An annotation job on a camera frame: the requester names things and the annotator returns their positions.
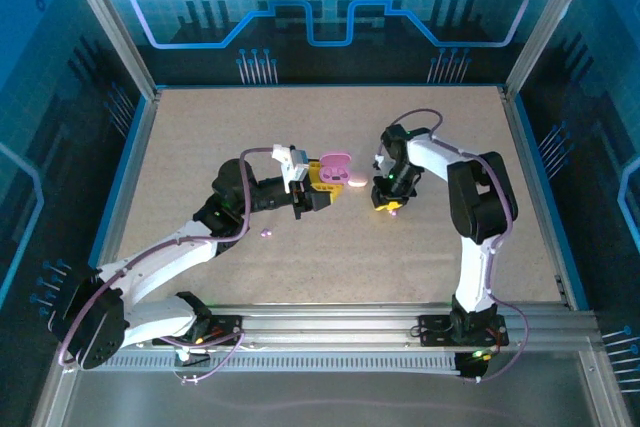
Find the purple earbud charging case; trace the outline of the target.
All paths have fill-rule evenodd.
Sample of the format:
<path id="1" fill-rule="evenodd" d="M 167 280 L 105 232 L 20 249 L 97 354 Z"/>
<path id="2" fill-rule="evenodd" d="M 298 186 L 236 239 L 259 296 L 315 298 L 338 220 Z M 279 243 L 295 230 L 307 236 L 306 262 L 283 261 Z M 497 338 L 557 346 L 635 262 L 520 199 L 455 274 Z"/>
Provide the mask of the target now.
<path id="1" fill-rule="evenodd" d="M 349 181 L 351 156 L 348 153 L 326 153 L 319 159 L 319 162 L 319 177 L 323 183 L 344 185 Z"/>

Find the grey metal shelf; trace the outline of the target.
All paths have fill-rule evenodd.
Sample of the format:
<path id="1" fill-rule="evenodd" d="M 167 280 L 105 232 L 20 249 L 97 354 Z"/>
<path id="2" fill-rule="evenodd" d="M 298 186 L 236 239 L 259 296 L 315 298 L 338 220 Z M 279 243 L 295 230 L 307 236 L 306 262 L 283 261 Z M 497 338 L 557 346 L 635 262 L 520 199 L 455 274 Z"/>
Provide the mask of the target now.
<path id="1" fill-rule="evenodd" d="M 417 373 L 59 375 L 26 396 L 27 427 L 640 427 L 600 354 L 529 352 L 481 383 Z"/>

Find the aluminium table edge rail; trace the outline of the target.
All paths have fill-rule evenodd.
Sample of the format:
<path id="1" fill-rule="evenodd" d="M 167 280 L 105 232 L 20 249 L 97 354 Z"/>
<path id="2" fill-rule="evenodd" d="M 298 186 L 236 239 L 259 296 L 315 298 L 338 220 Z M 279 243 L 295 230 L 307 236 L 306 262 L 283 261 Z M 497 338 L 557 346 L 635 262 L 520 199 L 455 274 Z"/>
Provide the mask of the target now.
<path id="1" fill-rule="evenodd" d="M 89 255 L 88 265 L 91 268 L 118 258 L 159 100 L 160 95 L 152 100 L 142 98 L 136 107 Z"/>
<path id="2" fill-rule="evenodd" d="M 505 164 L 519 205 L 513 233 L 498 255 L 498 290 L 512 300 L 580 310 L 585 294 L 532 127 L 520 99 L 504 87 L 498 93 L 513 139 Z"/>

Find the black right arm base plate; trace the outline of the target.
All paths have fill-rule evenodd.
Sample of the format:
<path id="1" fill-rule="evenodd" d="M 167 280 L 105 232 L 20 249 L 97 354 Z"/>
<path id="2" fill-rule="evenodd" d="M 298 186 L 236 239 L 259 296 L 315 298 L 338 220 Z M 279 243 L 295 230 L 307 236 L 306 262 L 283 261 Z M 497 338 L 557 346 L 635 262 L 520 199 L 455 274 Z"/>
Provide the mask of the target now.
<path id="1" fill-rule="evenodd" d="M 505 318 L 496 315 L 486 327 L 475 331 L 462 332 L 450 315 L 421 315 L 413 327 L 413 334 L 420 340 L 422 347 L 492 347 L 500 344 L 508 346 L 509 334 Z"/>

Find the long aluminium frame rail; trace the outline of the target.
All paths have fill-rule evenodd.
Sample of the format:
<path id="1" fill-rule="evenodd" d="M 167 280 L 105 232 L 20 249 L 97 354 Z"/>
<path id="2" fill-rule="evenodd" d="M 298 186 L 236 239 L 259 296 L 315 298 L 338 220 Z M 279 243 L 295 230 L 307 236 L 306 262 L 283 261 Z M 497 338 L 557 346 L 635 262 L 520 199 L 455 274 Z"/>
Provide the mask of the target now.
<path id="1" fill-rule="evenodd" d="M 583 351 L 600 348 L 602 340 L 595 315 L 574 311 L 559 302 L 516 305 L 525 316 L 508 307 L 506 350 L 524 346 L 526 352 Z M 338 303 L 218 305 L 215 315 L 243 318 L 246 346 L 264 351 L 417 350 L 420 342 L 410 329 L 420 315 L 447 315 L 445 303 Z"/>

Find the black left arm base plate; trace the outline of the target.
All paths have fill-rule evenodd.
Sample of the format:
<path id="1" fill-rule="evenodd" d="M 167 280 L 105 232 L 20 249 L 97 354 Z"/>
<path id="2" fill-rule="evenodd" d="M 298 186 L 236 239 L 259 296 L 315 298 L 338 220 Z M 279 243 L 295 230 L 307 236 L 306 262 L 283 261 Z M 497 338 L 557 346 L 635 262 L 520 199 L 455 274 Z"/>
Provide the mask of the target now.
<path id="1" fill-rule="evenodd" d="M 239 315 L 213 315 L 210 318 L 198 318 L 184 335 L 174 337 L 174 340 L 201 344 L 237 333 L 242 326 L 243 317 Z"/>

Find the aluminium frame post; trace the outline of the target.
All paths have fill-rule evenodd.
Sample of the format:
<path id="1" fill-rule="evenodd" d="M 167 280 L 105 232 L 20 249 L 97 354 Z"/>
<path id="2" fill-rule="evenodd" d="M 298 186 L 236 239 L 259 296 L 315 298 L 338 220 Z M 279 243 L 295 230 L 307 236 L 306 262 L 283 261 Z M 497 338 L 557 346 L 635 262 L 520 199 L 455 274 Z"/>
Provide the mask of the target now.
<path id="1" fill-rule="evenodd" d="M 505 99 L 514 102 L 573 0 L 548 0 L 505 82 Z"/>
<path id="2" fill-rule="evenodd" d="M 86 1 L 141 95 L 147 101 L 155 101 L 156 84 L 112 1 Z"/>

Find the blue printed circuit wall panel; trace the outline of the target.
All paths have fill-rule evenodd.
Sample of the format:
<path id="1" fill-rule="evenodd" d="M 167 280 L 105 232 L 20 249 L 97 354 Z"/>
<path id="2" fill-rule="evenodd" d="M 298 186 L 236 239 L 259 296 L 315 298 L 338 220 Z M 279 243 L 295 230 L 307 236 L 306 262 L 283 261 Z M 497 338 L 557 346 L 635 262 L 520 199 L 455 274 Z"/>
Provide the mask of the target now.
<path id="1" fill-rule="evenodd" d="M 140 94 L 86 0 L 0 0 L 0 427 L 30 427 Z"/>
<path id="2" fill-rule="evenodd" d="M 520 92 L 622 396 L 640 403 L 640 0 L 570 0 Z"/>

